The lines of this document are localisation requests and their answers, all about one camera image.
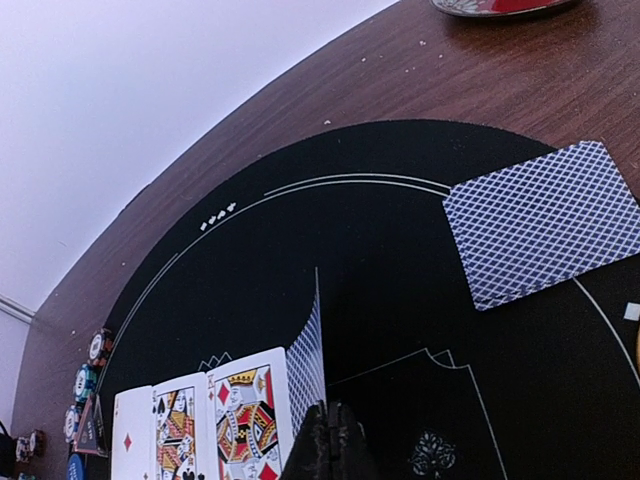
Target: teal poker chip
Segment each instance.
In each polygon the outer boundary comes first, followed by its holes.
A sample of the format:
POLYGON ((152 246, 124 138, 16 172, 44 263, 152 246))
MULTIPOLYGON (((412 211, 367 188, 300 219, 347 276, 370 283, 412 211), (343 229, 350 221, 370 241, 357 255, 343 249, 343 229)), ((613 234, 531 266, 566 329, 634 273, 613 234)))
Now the teal poker chip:
POLYGON ((84 364, 76 373, 76 383, 73 385, 73 395, 76 403, 85 403, 96 390, 98 375, 89 365, 84 364))
POLYGON ((84 465, 80 455, 74 453, 67 463, 67 480, 84 480, 84 465))
POLYGON ((78 433, 78 425, 80 424, 80 407, 72 405, 67 410, 64 417, 64 439, 67 443, 72 443, 78 433))

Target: wooden table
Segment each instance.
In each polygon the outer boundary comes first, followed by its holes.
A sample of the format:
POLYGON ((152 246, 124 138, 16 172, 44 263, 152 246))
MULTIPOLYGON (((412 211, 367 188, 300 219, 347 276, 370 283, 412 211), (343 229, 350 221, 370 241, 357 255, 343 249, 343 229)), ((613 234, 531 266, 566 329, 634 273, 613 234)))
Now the wooden table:
POLYGON ((602 140, 640 195, 639 26, 633 0, 584 0, 509 22, 449 18, 426 0, 404 0, 269 84, 127 205, 38 311, 12 428, 49 435, 31 470, 63 478, 76 369, 147 253, 205 194, 282 146, 374 120, 459 120, 558 147, 602 140))

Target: black poker mat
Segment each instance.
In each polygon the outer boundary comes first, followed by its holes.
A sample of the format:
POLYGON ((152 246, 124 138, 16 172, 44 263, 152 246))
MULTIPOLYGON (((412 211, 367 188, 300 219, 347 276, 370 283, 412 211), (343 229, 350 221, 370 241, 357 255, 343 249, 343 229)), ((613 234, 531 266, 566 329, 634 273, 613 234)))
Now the black poker mat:
MULTIPOLYGON (((552 150, 477 125, 379 122, 241 171, 176 223, 111 312, 107 434, 117 392, 289 346, 317 272, 328 397, 353 408, 384 478, 640 478, 637 324, 622 318, 640 259, 477 312, 441 205, 446 186, 552 150), (421 438, 454 463, 416 473, 421 438)), ((108 478, 104 459, 87 469, 108 478)))

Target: checkered card pattern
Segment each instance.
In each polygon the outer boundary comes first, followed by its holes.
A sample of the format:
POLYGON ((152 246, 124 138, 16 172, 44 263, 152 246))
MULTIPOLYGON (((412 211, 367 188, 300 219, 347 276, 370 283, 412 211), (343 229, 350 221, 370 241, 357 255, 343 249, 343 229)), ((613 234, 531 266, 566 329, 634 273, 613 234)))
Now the checkered card pattern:
POLYGON ((640 209, 599 142, 456 185, 444 208, 478 310, 640 252, 640 209))
POLYGON ((287 350, 286 357, 291 399, 291 424, 295 437, 309 407, 320 400, 326 401, 318 293, 316 293, 313 302, 309 321, 296 341, 287 350))

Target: white wall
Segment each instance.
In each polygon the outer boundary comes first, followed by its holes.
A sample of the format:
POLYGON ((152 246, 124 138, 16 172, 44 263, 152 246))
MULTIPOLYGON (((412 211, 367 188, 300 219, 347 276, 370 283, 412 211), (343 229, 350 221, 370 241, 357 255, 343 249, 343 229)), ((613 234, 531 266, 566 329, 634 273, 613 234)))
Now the white wall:
POLYGON ((0 311, 0 420, 11 428, 13 401, 29 326, 0 311))
POLYGON ((0 2, 0 293, 37 310, 207 130, 394 2, 0 2))

